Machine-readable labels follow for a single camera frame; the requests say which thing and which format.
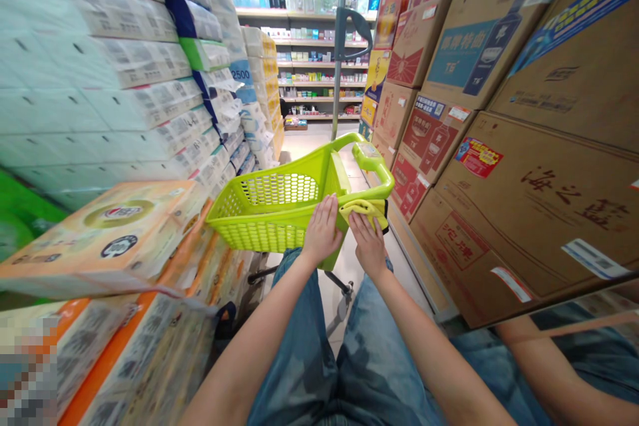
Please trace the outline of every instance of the red sticker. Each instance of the red sticker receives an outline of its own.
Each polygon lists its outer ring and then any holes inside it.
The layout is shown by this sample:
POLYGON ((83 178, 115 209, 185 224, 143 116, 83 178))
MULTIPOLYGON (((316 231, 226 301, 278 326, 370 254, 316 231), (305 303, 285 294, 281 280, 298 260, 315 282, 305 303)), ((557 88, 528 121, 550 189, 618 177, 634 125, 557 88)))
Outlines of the red sticker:
POLYGON ((503 157, 483 142, 467 136, 459 146, 455 160, 461 162, 470 173, 487 178, 503 157))

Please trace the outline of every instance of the hand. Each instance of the hand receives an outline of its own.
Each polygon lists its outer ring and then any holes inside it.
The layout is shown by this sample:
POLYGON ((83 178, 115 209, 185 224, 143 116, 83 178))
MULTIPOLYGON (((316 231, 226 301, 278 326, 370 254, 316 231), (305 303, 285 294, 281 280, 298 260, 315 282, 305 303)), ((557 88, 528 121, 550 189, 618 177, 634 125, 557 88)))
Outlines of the hand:
POLYGON ((331 256, 341 244, 342 232, 335 227, 337 220, 337 196, 326 196, 315 207, 311 221, 306 228, 302 255, 317 266, 331 256))
POLYGON ((384 233, 374 218, 375 230, 368 219, 358 213, 351 213, 349 223, 357 241, 355 255, 366 274, 375 281, 381 273, 386 271, 386 253, 384 248, 384 233))

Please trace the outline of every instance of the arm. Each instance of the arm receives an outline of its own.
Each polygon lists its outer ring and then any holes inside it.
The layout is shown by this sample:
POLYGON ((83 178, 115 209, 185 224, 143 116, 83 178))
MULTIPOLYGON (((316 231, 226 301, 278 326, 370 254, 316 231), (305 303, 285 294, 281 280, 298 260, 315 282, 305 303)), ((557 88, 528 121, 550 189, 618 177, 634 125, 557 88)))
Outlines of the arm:
POLYGON ((419 375, 442 408, 446 420, 459 424, 514 424, 475 370, 386 268, 384 239, 360 215, 349 217, 357 240, 357 259, 391 312, 419 375))
POLYGON ((534 395, 558 424, 635 425, 639 406, 599 391, 581 379, 551 338, 517 341, 538 333, 529 316, 496 326, 534 395))
POLYGON ((341 243, 336 218, 337 198, 327 196, 313 213, 301 254, 218 358, 181 425, 246 423, 306 282, 341 243))

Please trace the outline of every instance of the leg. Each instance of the leg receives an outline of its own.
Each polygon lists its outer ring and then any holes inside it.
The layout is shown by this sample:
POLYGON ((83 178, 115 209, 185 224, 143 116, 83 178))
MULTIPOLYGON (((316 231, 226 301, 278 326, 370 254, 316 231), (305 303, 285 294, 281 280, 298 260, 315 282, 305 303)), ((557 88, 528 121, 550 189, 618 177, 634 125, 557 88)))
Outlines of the leg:
MULTIPOLYGON (((388 259, 386 265, 393 270, 388 259)), ((337 366, 337 398, 350 419, 363 424, 437 424, 439 408, 425 390, 391 312, 366 275, 337 366)))
MULTIPOLYGON (((299 256, 288 250, 273 286, 299 256)), ((321 306, 318 272, 313 272, 295 306, 278 354, 248 418, 250 425, 307 424, 321 415, 337 384, 337 367, 321 306)), ((260 354, 260 345, 255 345, 260 354)))

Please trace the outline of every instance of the barcode label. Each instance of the barcode label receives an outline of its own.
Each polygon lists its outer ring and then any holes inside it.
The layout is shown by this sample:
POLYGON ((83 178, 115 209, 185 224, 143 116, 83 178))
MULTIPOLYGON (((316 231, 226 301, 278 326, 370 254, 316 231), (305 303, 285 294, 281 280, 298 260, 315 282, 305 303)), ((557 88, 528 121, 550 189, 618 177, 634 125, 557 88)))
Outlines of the barcode label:
POLYGON ((602 280, 614 280, 630 273, 619 263, 579 238, 565 244, 561 249, 602 280))

